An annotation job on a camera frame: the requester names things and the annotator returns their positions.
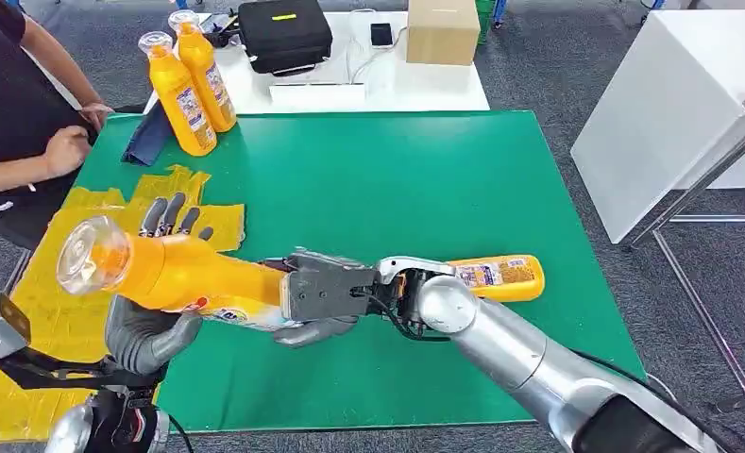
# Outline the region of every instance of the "cardboard box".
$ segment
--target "cardboard box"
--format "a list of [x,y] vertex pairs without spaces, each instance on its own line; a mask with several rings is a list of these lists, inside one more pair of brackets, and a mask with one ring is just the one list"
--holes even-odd
[[481,25],[475,0],[408,0],[409,63],[472,63]]

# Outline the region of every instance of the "floor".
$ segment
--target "floor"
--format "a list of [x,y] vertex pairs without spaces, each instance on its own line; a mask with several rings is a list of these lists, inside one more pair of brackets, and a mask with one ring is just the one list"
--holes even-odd
[[[403,9],[404,0],[320,0],[325,10]],[[58,37],[114,106],[143,102],[150,89],[138,36],[165,27],[161,0],[25,0],[25,9]],[[206,0],[204,10],[237,2]],[[475,62],[492,109],[532,109],[648,372],[738,451],[745,411],[715,414],[710,403],[738,394],[728,367],[689,307],[658,246],[634,252],[611,245],[569,149],[640,27],[638,0],[509,0]],[[693,210],[745,212],[745,191],[709,193]],[[745,366],[745,226],[668,226],[665,236]],[[0,288],[18,250],[0,241]],[[574,294],[570,303],[575,303]],[[194,438],[195,451],[559,451],[537,425],[412,428],[314,433],[236,433]],[[41,445],[0,445],[40,451]],[[173,438],[170,451],[183,451]]]

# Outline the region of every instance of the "robotic thumb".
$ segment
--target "robotic thumb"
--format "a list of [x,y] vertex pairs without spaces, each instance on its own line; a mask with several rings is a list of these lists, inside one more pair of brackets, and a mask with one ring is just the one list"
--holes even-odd
[[198,314],[190,311],[184,312],[172,328],[152,339],[150,347],[152,357],[148,359],[160,368],[193,343],[201,327],[202,318]]
[[355,327],[357,316],[340,316],[338,318],[320,319],[305,326],[282,328],[273,335],[275,343],[292,348],[321,342],[333,335],[342,335]]

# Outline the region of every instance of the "orange detergent bottle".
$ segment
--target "orange detergent bottle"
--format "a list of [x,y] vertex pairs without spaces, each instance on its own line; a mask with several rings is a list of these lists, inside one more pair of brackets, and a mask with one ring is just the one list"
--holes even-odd
[[226,132],[236,124],[236,113],[225,82],[213,59],[213,46],[202,36],[199,17],[190,9],[175,11],[169,26],[178,34],[178,54],[194,79],[208,119],[217,132]]
[[478,297],[497,302],[536,299],[545,290],[545,274],[532,255],[504,255],[448,261],[455,276]]
[[151,31],[139,39],[149,58],[149,79],[183,151],[205,156],[216,146],[216,134],[202,109],[191,74],[172,53],[172,37]]
[[147,309],[196,310],[265,331],[298,325],[281,315],[284,272],[221,255],[195,236],[127,234],[106,216],[83,221],[72,231],[56,273],[70,294],[104,290]]

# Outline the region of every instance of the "white table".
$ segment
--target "white table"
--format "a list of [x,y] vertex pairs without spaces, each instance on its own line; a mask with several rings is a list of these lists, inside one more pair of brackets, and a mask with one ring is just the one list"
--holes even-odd
[[[572,157],[612,243],[745,135],[745,10],[652,12]],[[745,156],[709,188],[745,188]]]
[[[351,73],[370,56],[381,52],[370,48],[369,24],[390,23],[396,39],[398,32],[407,24],[408,13],[327,12],[325,17],[333,33],[330,61],[318,65],[315,70],[304,75],[259,75],[252,71],[247,55],[241,47],[216,49],[216,64],[225,80],[236,113],[241,115],[306,111],[489,110],[474,64],[445,66],[406,63],[407,30],[403,31],[394,50],[376,58],[357,77],[356,83],[363,83],[362,87],[357,88],[365,92],[365,97],[362,95],[361,99],[348,100],[341,94],[342,87],[334,87],[335,90],[327,87],[327,94],[324,91],[306,94],[313,102],[273,103],[269,92],[269,87],[273,83],[346,85],[349,79],[347,51],[350,56]],[[158,96],[153,92],[144,112],[147,112],[157,100]]]

